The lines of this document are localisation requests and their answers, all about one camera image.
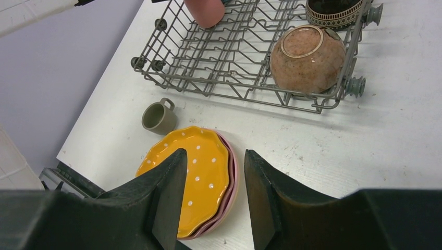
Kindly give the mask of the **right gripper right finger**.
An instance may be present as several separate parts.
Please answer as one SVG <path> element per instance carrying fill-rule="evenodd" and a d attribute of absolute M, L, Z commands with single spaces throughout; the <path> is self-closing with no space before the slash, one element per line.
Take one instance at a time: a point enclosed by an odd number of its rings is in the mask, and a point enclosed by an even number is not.
<path fill-rule="evenodd" d="M 441 249 L 441 190 L 316 191 L 246 150 L 255 249 Z"/>

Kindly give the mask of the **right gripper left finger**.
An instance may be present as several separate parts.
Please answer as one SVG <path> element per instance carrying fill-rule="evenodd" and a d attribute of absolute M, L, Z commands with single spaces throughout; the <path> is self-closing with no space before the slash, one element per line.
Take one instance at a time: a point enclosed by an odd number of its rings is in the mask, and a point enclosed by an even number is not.
<path fill-rule="evenodd" d="M 1 249 L 185 249 L 177 240 L 187 153 L 97 198 L 2 190 Z"/>

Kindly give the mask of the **brown speckled cream bowl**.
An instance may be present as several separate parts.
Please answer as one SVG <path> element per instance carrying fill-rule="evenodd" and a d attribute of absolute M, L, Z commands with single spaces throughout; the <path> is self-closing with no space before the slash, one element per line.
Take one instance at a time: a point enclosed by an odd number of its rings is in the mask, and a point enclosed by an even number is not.
<path fill-rule="evenodd" d="M 269 68 L 283 90 L 320 93 L 337 83 L 345 57 L 344 42 L 335 31 L 308 24 L 282 35 L 272 49 Z"/>

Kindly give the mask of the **dark patterned cream bowl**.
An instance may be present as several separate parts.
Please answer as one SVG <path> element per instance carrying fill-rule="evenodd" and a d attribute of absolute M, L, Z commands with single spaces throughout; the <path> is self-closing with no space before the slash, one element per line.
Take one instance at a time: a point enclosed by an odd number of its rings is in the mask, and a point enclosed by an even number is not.
<path fill-rule="evenodd" d="M 310 24 L 339 31 L 355 23 L 362 5 L 363 0 L 308 0 L 305 13 Z"/>

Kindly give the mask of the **pink cup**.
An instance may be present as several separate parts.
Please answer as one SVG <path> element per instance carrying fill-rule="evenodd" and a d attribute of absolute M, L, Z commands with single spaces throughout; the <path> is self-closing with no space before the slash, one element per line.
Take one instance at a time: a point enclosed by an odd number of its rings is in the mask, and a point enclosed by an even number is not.
<path fill-rule="evenodd" d="M 196 23 L 203 29 L 218 24 L 225 14 L 225 6 L 221 0 L 184 0 L 183 2 Z"/>

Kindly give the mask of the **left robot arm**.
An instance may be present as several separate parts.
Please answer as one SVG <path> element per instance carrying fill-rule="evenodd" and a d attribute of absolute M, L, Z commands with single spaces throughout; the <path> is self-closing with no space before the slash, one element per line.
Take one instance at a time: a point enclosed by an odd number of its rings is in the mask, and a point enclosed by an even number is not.
<path fill-rule="evenodd" d="M 1 37 L 93 0 L 1 0 Z"/>

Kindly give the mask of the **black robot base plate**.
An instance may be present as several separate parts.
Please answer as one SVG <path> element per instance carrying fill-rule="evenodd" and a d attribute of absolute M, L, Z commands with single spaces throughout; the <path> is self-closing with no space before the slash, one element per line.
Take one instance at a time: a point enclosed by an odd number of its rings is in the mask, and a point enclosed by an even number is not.
<path fill-rule="evenodd" d="M 39 179 L 45 190 L 72 193 L 80 198 L 97 198 L 105 193 L 101 187 L 61 161 L 55 168 L 44 168 Z"/>

